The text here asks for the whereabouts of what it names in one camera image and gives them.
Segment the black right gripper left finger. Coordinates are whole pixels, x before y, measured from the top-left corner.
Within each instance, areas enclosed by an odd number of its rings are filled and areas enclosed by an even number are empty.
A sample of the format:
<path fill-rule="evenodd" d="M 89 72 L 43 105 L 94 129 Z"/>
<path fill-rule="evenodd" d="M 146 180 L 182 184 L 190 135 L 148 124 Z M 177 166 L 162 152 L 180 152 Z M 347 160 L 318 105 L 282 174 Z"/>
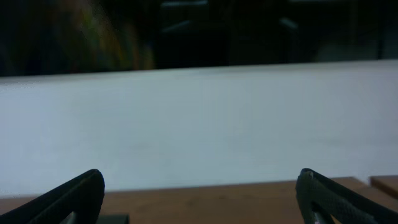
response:
<path fill-rule="evenodd" d="M 104 179 L 91 169 L 30 202 L 1 215 L 1 224 L 61 223 L 75 214 L 75 223 L 95 224 L 104 198 Z"/>

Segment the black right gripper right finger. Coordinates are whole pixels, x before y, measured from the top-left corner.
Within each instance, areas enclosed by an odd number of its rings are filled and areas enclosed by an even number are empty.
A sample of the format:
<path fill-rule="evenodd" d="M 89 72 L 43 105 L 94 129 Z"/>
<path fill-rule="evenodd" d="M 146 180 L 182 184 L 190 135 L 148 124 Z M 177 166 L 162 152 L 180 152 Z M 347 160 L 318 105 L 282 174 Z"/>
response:
<path fill-rule="evenodd" d="M 305 224 L 397 223 L 397 212 L 309 168 L 300 171 L 295 190 Z"/>

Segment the black gift box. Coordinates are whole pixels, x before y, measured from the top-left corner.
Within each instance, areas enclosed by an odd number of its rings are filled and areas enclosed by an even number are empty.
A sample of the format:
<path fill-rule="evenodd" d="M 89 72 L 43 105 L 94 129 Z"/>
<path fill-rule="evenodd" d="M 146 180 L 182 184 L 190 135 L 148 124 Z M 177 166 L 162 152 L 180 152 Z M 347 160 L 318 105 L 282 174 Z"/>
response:
<path fill-rule="evenodd" d="M 130 224 L 130 219 L 126 214 L 100 215 L 96 224 Z"/>

